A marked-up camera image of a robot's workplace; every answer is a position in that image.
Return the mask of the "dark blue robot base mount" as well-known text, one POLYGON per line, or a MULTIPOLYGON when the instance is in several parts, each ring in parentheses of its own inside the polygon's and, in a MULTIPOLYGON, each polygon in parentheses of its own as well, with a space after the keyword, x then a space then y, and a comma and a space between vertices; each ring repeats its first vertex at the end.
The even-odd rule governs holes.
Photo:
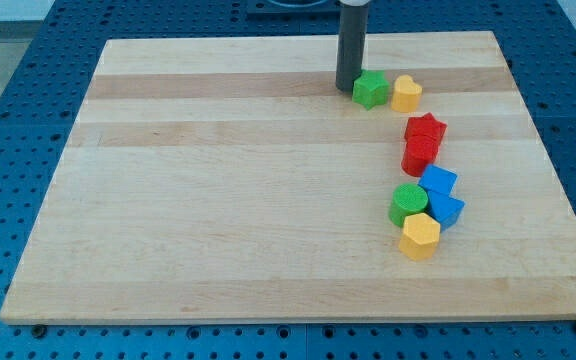
POLYGON ((338 14, 338 0, 247 0, 246 17, 249 19, 271 16, 314 16, 338 14))

